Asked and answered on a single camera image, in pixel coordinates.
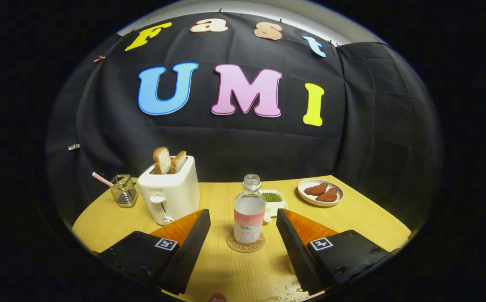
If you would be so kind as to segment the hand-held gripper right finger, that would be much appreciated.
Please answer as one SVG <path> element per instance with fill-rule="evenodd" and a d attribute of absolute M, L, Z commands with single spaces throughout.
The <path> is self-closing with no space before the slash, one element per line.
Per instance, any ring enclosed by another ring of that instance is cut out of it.
<path fill-rule="evenodd" d="M 283 208 L 276 226 L 302 290 L 310 295 L 353 283 L 395 254 L 354 230 L 336 232 Z"/>

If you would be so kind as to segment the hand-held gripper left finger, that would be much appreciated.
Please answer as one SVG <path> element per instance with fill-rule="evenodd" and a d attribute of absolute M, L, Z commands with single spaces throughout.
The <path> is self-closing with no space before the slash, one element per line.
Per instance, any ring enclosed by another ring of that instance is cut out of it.
<path fill-rule="evenodd" d="M 97 255 L 143 286 L 184 294 L 210 226 L 202 209 L 150 234 L 134 231 Z"/>

